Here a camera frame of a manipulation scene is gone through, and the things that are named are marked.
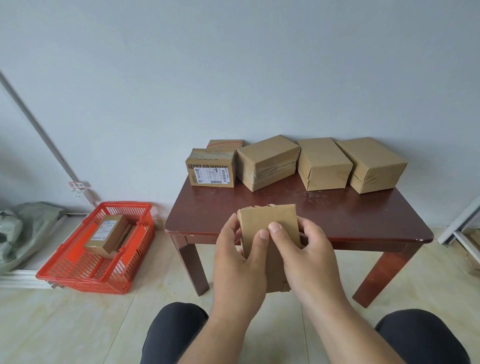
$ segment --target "wooden table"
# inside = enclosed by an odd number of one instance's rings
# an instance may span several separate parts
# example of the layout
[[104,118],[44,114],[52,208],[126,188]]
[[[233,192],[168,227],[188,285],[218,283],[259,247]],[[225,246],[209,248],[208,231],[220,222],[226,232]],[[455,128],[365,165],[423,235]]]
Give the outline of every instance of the wooden table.
[[400,192],[358,194],[353,188],[305,191],[295,173],[251,192],[235,188],[191,186],[187,178],[165,223],[198,295],[209,286],[195,244],[215,244],[223,225],[238,209],[267,204],[296,204],[297,214],[323,228],[334,249],[384,252],[353,299],[367,307],[425,243],[433,240]]

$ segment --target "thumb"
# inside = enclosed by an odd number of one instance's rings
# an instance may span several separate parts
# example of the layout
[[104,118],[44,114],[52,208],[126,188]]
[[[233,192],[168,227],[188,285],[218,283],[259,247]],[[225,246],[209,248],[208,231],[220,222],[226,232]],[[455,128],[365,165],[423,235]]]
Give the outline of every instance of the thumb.
[[283,226],[278,222],[271,222],[270,225],[268,225],[268,230],[284,262],[287,261],[290,256],[300,251],[290,239]]
[[248,262],[259,266],[265,271],[265,262],[267,258],[267,246],[270,235],[266,229],[261,229],[253,238],[252,249],[247,259]]

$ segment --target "hand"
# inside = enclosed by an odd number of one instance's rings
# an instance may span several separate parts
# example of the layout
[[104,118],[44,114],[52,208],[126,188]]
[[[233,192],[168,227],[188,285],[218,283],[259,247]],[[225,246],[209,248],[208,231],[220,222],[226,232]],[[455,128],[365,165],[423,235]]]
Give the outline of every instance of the hand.
[[335,252],[323,230],[306,218],[297,217],[308,245],[299,249],[283,227],[268,225],[272,240],[283,258],[285,275],[292,291],[308,309],[321,304],[348,304],[338,272]]
[[245,259],[235,248],[239,227],[237,214],[233,214],[216,241],[211,318],[240,323],[246,330],[265,299],[265,260],[270,236],[267,230],[260,230],[253,239],[250,256]]

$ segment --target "electrical outlet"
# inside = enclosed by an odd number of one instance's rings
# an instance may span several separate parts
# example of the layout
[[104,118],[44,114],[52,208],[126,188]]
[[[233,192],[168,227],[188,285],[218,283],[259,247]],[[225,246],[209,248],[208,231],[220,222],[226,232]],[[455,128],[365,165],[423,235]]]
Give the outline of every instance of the electrical outlet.
[[83,205],[93,205],[95,202],[95,199],[88,188],[84,188],[82,190],[71,190],[70,192],[73,194],[75,199]]

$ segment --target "red plastic basket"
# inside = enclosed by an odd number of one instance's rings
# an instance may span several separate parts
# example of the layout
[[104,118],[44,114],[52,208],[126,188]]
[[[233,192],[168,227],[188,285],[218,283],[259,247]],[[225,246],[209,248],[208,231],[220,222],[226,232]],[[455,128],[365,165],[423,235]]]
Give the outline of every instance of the red plastic basket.
[[[144,202],[102,202],[38,271],[38,279],[82,292],[125,294],[155,236],[150,209]],[[87,253],[84,244],[105,215],[124,215],[134,227],[113,259]]]

